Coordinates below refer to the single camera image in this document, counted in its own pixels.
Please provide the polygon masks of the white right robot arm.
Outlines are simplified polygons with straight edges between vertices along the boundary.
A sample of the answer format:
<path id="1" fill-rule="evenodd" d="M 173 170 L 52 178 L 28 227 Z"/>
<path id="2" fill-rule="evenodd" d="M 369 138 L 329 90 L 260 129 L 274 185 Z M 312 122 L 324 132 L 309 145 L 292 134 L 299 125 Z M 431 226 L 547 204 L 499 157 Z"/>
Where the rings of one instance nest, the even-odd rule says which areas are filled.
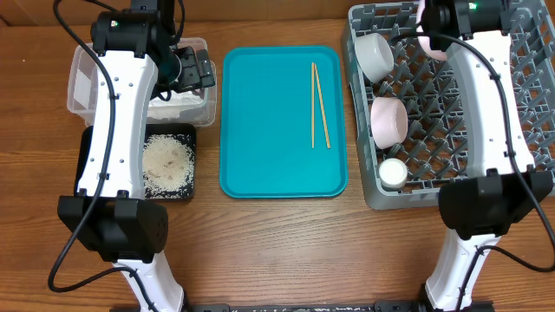
<path id="1" fill-rule="evenodd" d="M 488 253 L 553 188 L 538 171 L 519 121 L 511 77 L 507 1 L 422 1 L 421 46 L 454 72 L 467 130 L 466 178 L 444 185 L 447 234 L 422 286 L 429 311 L 488 311 L 472 290 Z"/>

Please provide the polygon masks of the wooden chopstick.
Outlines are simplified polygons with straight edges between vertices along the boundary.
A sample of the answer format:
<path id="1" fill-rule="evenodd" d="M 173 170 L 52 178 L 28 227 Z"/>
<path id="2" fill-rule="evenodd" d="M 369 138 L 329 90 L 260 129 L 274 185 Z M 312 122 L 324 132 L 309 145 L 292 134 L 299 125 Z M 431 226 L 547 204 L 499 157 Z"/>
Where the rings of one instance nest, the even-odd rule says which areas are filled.
<path id="1" fill-rule="evenodd" d="M 316 64 L 315 64 L 315 88 L 317 88 L 318 97 L 319 97 L 320 111 L 321 111 L 321 115 L 322 115 L 323 130 L 324 130 L 324 135 L 325 135 L 325 139 L 326 139 L 326 146 L 327 146 L 328 149 L 330 149 L 330 137 L 329 137 L 325 107 L 324 107 L 324 102 L 323 102 L 323 93 L 322 93 L 322 89 L 321 89 L 321 83 L 320 83 L 319 73 L 318 73 Z"/>
<path id="2" fill-rule="evenodd" d="M 315 147 L 315 63 L 312 62 L 310 66 L 310 111 L 311 111 L 311 148 Z"/>

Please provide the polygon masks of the grey bowl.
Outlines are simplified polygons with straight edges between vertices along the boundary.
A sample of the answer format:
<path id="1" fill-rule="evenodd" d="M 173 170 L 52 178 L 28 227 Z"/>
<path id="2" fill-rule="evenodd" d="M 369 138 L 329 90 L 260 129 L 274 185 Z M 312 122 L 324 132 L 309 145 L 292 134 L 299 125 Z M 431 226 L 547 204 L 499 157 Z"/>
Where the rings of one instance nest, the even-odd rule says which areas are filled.
<path id="1" fill-rule="evenodd" d="M 377 83 L 394 69 L 394 57 L 388 41 L 378 33 L 354 40 L 356 59 L 366 78 Z"/>

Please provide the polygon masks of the large white plate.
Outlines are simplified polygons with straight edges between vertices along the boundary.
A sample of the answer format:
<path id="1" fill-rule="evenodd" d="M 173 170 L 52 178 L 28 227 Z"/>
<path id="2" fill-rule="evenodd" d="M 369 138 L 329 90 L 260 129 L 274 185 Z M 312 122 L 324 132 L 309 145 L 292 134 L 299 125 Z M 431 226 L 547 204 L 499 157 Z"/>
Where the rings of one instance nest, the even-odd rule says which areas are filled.
<path id="1" fill-rule="evenodd" d="M 416 13 L 416 23 L 417 23 L 416 30 L 418 32 L 424 32 L 423 27 L 421 26 L 421 19 L 422 19 L 422 14 L 423 14 L 424 9 L 425 9 L 425 0 L 420 0 L 419 4 L 418 4 L 417 13 Z M 445 62 L 447 60 L 447 55 L 446 55 L 445 52 L 443 52 L 441 50 L 432 50 L 430 48 L 430 38 L 429 37 L 419 36 L 418 41 L 419 41 L 419 44 L 421 46 L 421 49 L 429 57 L 431 57 L 431 58 L 433 58 L 437 61 L 441 61 L 441 62 Z"/>

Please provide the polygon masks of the white cup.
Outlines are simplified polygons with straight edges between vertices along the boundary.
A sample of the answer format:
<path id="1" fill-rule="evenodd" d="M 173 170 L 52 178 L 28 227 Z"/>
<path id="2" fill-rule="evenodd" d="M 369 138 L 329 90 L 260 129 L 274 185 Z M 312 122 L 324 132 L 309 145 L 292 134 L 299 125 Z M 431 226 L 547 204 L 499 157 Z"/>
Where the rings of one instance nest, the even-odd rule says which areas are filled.
<path id="1" fill-rule="evenodd" d="M 405 163 L 399 159 L 385 159 L 378 166 L 378 176 L 384 188 L 399 190 L 406 184 L 408 168 Z"/>

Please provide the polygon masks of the small white rice plate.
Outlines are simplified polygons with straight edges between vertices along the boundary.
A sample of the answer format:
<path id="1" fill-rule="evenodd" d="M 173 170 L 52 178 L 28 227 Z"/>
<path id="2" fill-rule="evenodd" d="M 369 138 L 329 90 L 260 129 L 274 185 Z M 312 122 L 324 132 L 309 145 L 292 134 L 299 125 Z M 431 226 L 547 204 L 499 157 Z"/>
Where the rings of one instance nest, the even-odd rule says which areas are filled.
<path id="1" fill-rule="evenodd" d="M 376 97 L 370 109 L 370 130 L 380 149 L 402 143 L 408 133 L 408 115 L 403 103 L 397 98 Z"/>

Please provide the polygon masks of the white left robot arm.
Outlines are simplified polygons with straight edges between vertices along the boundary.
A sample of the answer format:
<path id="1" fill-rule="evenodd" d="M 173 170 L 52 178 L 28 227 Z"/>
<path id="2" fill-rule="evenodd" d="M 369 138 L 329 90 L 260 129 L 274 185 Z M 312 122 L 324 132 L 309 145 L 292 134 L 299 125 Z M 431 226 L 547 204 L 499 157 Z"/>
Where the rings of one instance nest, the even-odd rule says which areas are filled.
<path id="1" fill-rule="evenodd" d="M 164 252 L 167 210 L 146 200 L 142 172 L 149 102 L 216 82 L 208 54 L 179 45 L 184 21 L 182 2 L 103 6 L 83 45 L 99 76 L 88 157 L 75 193 L 57 206 L 70 241 L 121 273 L 142 311 L 190 309 Z"/>

